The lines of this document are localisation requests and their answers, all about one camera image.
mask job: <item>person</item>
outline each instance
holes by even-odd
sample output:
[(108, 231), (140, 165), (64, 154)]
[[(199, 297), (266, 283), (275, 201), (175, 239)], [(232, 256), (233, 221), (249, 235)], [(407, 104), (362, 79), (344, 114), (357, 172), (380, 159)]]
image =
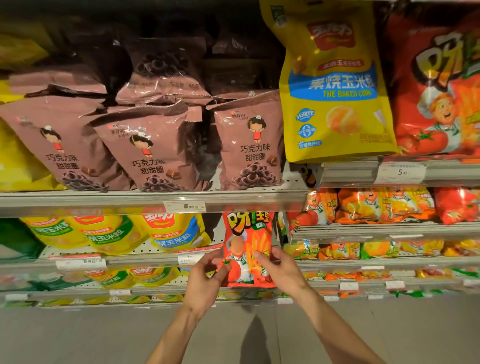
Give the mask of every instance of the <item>person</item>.
[[(213, 277), (206, 276), (205, 268), (221, 261), (220, 254), (221, 249), (205, 254), (192, 268), (183, 305), (146, 364), (182, 362), (193, 331), (215, 303), (220, 286), (231, 269), (230, 264), (225, 264)], [(273, 247), (272, 255), (280, 262), (276, 265), (260, 252), (253, 254), (270, 273), (277, 287), (305, 311), (333, 363), (384, 364), (323, 297), (310, 287), (293, 257)]]

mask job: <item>cartoon chef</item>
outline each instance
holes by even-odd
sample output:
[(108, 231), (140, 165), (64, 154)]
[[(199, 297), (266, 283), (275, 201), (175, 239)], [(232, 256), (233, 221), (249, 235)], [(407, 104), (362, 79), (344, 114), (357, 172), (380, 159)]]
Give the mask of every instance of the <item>cartoon chef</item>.
[(373, 221), (380, 221), (382, 213), (380, 212), (380, 201), (378, 199), (378, 192), (364, 191), (360, 192), (360, 195), (365, 197), (363, 203), (365, 204), (365, 206), (370, 207), (371, 211), (373, 212), (372, 215), (362, 216), (362, 218)]
[(245, 252), (245, 241), (247, 240), (247, 232), (242, 235), (233, 235), (227, 241), (227, 249), (231, 252), (225, 259), (233, 260), (240, 266), (240, 277), (237, 279), (239, 283), (253, 284), (253, 274), (250, 272), (247, 261), (247, 253)]
[(253, 132), (253, 140), (255, 143), (262, 142), (262, 133), (261, 131), (267, 127), (265, 120), (261, 117), (261, 115), (257, 115), (254, 118), (251, 118), (248, 121), (248, 128), (251, 132)]
[(150, 148), (153, 147), (153, 142), (150, 140), (149, 136), (146, 136), (145, 133), (140, 132), (136, 135), (132, 135), (130, 138), (130, 143), (132, 143), (137, 148), (140, 148), (146, 158), (153, 158)]
[(438, 153), (450, 153), (460, 148), (462, 126), (458, 117), (455, 94), (450, 86), (447, 92), (442, 92), (436, 87), (428, 87), (422, 93), (417, 108), (425, 118), (437, 120), (436, 124), (427, 131), (438, 130), (448, 136), (446, 148)]
[(63, 147), (61, 146), (61, 136), (56, 131), (52, 129), (50, 125), (47, 125), (45, 128), (40, 128), (40, 134), (43, 135), (45, 139), (53, 144), (56, 150), (59, 153), (65, 154)]
[(309, 193), (307, 198), (307, 210), (312, 210), (318, 217), (317, 225), (328, 225), (324, 207), (318, 193)]
[(407, 213), (419, 214), (421, 212), (415, 200), (410, 198), (408, 193), (403, 187), (395, 187), (391, 189), (392, 192), (392, 206), (395, 206), (395, 201), (402, 202), (407, 205), (408, 209), (406, 210), (396, 210), (394, 209), (393, 213), (395, 215), (405, 215)]

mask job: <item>tiled floor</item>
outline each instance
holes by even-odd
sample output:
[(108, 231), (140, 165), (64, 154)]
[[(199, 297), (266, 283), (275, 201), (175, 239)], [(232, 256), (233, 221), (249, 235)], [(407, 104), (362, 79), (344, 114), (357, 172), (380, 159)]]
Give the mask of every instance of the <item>tiled floor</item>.
[[(348, 299), (332, 306), (387, 363), (479, 363), (480, 296)], [(175, 309), (0, 311), (2, 364), (143, 364)], [(296, 305), (218, 305), (185, 364), (330, 363)]]

